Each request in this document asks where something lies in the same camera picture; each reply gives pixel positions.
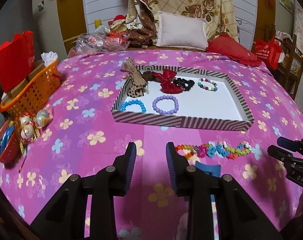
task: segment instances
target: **red pillow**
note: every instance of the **red pillow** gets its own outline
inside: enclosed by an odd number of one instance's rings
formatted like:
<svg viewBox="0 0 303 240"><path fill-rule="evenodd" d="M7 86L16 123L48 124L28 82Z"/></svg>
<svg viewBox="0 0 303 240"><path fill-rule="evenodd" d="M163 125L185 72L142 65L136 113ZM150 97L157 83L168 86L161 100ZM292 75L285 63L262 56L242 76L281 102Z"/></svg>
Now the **red pillow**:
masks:
<svg viewBox="0 0 303 240"><path fill-rule="evenodd" d="M208 42L207 52L219 53L244 65L257 67L261 60L244 46L240 45L228 34L220 34L219 37Z"/></svg>

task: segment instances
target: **blue beaded bracelet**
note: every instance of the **blue beaded bracelet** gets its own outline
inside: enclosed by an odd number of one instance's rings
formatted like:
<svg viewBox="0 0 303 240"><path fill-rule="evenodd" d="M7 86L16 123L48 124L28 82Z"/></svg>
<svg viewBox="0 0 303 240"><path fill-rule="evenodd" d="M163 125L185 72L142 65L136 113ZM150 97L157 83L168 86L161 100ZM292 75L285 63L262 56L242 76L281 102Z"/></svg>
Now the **blue beaded bracelet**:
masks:
<svg viewBox="0 0 303 240"><path fill-rule="evenodd" d="M144 103L142 101L140 101L140 100L137 100L137 99L123 103L122 107L121 107L121 111L125 111L126 107L127 106L131 106L131 105L140 105L140 108L142 109L142 113L146 112L146 108L144 106Z"/></svg>

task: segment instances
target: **orange basket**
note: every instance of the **orange basket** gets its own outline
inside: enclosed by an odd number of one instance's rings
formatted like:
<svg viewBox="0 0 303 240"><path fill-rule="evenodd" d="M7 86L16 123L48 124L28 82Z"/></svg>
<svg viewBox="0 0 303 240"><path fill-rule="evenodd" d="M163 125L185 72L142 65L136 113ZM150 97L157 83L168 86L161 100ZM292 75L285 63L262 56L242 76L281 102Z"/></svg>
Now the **orange basket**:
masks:
<svg viewBox="0 0 303 240"><path fill-rule="evenodd" d="M44 106L50 95L60 86L57 62L41 70L12 101L0 103L0 112L7 111L11 116L30 111L36 114Z"/></svg>

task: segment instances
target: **white paneled wall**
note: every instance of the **white paneled wall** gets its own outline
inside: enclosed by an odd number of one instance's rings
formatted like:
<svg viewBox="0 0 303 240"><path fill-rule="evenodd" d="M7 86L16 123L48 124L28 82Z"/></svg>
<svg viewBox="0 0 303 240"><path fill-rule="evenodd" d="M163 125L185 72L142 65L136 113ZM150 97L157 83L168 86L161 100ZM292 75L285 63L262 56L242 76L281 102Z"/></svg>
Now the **white paneled wall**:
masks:
<svg viewBox="0 0 303 240"><path fill-rule="evenodd" d="M103 25L108 26L108 21L119 14L126 16L127 11L128 0L84 0L87 31L95 30L95 20L100 19Z"/></svg>
<svg viewBox="0 0 303 240"><path fill-rule="evenodd" d="M257 18L257 0L232 0L236 20L242 19L239 27L240 44L251 50Z"/></svg>

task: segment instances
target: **metal bolt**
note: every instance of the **metal bolt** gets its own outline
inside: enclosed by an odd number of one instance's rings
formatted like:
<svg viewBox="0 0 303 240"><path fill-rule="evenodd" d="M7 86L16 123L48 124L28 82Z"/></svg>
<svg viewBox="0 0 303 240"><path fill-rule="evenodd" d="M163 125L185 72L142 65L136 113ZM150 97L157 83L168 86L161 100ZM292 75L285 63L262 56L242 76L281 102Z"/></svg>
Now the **metal bolt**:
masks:
<svg viewBox="0 0 303 240"><path fill-rule="evenodd" d="M195 166L187 166L186 170L189 171L189 172L195 172L196 167Z"/></svg>
<svg viewBox="0 0 303 240"><path fill-rule="evenodd" d="M232 176L229 175L229 174L225 174L222 178L223 178L225 181L232 181Z"/></svg>
<svg viewBox="0 0 303 240"><path fill-rule="evenodd" d="M113 171L115 171L115 167L114 166L108 166L108 167L106 167L106 171L107 172L113 172Z"/></svg>
<svg viewBox="0 0 303 240"><path fill-rule="evenodd" d="M69 179L70 179L71 181L76 181L76 180L78 180L78 178L79 178L79 176L78 176L77 174L72 174L72 175L69 177Z"/></svg>

